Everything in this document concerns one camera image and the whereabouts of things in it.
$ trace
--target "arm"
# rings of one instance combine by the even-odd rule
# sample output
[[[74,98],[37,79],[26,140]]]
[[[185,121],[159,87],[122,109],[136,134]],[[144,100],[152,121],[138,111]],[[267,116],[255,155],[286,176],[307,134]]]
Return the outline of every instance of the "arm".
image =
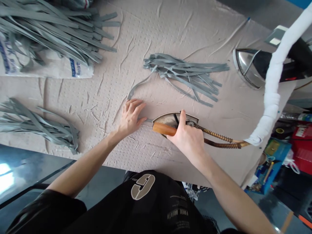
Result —
[[[253,200],[205,152],[200,129],[185,125],[185,110],[174,136],[167,136],[190,162],[207,178],[213,191],[235,227],[248,234],[276,233]]]
[[[147,119],[142,118],[137,122],[137,118],[145,106],[146,103],[142,103],[142,100],[127,100],[118,128],[63,172],[47,189],[72,198],[76,197],[100,169],[115,146],[126,136],[138,130]]]

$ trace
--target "forearm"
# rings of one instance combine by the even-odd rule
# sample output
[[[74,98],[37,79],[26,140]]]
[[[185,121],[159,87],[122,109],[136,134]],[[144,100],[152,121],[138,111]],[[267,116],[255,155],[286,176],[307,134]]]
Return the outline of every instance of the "forearm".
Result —
[[[117,131],[101,140],[93,149],[82,156],[70,168],[63,172],[47,189],[51,189],[70,197],[78,193],[89,183],[100,169],[109,153],[122,140]]]
[[[269,220],[253,200],[206,155],[200,172],[210,182],[223,210],[237,229],[245,233],[275,233]]]

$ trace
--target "red box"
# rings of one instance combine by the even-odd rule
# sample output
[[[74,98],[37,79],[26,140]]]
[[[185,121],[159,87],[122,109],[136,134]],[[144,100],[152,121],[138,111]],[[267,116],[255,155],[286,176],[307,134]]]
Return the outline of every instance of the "red box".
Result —
[[[312,175],[312,124],[302,123],[292,135],[294,160],[300,171]]]

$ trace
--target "white plastic bag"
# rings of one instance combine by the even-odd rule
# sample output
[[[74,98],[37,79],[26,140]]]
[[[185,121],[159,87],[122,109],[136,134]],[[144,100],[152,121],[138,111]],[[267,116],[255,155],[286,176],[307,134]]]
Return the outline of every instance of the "white plastic bag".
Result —
[[[39,53],[46,63],[41,66],[34,61],[34,66],[29,72],[20,72],[20,65],[27,64],[29,58],[12,49],[10,41],[0,33],[0,76],[23,76],[23,77],[44,77],[60,79],[81,79],[93,76],[93,64],[85,67],[73,59],[67,57],[59,58],[57,53],[49,49]]]
[[[293,159],[293,151],[290,149],[286,158],[284,159],[283,165],[286,167],[290,167],[295,173],[300,174],[300,170],[298,166],[295,164],[295,160]]]

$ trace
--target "white wrapped cable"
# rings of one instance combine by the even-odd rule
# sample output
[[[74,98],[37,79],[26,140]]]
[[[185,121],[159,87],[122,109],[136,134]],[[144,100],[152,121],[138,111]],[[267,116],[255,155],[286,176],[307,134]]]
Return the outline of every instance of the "white wrapped cable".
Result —
[[[277,50],[272,54],[269,69],[266,74],[264,93],[264,113],[256,129],[245,139],[248,143],[258,146],[270,132],[277,117],[280,96],[277,93],[283,70],[283,63],[292,45],[312,24],[312,3],[301,13],[293,25],[285,32]]]

